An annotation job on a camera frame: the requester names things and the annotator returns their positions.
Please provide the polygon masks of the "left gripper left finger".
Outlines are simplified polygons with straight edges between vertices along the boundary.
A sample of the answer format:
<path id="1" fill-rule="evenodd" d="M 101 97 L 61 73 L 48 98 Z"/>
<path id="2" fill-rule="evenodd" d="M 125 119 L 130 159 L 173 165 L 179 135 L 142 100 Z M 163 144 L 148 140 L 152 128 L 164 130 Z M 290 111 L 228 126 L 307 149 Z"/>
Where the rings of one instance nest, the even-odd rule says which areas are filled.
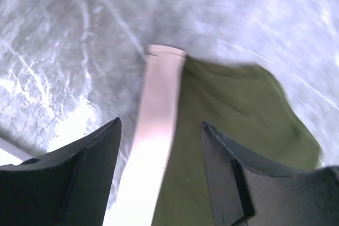
<path id="1" fill-rule="evenodd" d="M 1 225 L 102 225 L 121 141 L 116 118 L 19 165 L 1 167 Z"/>

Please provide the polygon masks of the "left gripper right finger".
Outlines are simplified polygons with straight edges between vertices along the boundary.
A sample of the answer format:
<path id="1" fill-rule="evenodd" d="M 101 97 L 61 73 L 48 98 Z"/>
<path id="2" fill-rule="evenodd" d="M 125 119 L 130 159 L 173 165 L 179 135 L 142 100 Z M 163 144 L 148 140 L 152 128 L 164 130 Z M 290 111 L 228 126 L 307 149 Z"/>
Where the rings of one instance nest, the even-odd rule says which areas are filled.
<path id="1" fill-rule="evenodd" d="M 215 225 L 338 225 L 338 167 L 313 171 L 267 159 L 201 127 Z"/>

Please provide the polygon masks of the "olive green underwear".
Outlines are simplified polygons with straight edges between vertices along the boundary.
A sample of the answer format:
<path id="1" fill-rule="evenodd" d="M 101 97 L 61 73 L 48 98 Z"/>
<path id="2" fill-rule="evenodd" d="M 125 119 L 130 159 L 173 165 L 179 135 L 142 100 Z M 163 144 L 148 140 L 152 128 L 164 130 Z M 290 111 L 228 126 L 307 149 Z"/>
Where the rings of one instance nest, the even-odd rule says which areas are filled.
<path id="1" fill-rule="evenodd" d="M 321 148 L 259 65 L 227 67 L 151 44 L 131 152 L 105 225 L 213 225 L 201 124 L 301 170 Z"/>

